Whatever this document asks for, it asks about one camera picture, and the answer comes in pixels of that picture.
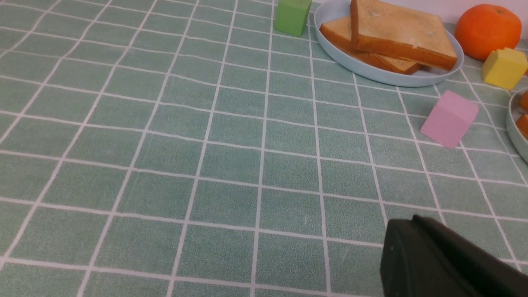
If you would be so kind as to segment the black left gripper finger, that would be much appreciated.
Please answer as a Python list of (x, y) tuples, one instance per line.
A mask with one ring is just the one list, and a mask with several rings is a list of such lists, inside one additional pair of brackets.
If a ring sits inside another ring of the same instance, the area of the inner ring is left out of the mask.
[(434, 218), (391, 219), (380, 263), (385, 297), (526, 297), (528, 278)]

